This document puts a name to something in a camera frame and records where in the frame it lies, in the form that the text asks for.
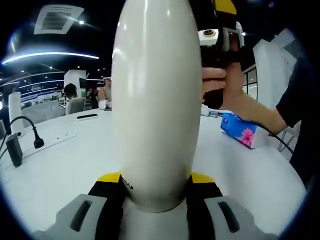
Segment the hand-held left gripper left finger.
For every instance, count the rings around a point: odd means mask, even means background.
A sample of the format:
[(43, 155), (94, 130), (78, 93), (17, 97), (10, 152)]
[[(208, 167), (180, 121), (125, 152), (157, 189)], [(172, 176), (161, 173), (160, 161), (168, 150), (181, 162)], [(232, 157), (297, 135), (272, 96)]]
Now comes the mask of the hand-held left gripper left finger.
[(47, 230), (34, 240), (118, 240), (124, 214), (125, 184), (120, 172), (98, 178), (88, 194), (80, 194), (58, 211)]

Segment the person's right hand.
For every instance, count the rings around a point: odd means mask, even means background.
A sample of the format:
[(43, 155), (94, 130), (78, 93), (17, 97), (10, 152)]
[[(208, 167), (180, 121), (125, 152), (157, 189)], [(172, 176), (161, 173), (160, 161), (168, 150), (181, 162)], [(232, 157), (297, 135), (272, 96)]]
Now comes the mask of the person's right hand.
[(211, 109), (227, 110), (241, 116), (248, 106), (243, 85), (244, 74), (240, 62), (232, 62), (224, 69), (204, 67), (201, 101)]

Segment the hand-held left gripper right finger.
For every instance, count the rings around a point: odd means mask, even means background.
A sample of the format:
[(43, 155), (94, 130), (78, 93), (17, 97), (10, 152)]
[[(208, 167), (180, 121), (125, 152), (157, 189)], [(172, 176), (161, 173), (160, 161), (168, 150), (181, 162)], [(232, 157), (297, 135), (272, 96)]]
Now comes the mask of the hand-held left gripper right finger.
[(186, 219), (190, 240), (276, 240), (255, 224), (254, 216), (228, 195), (215, 181), (192, 172), (186, 185)]

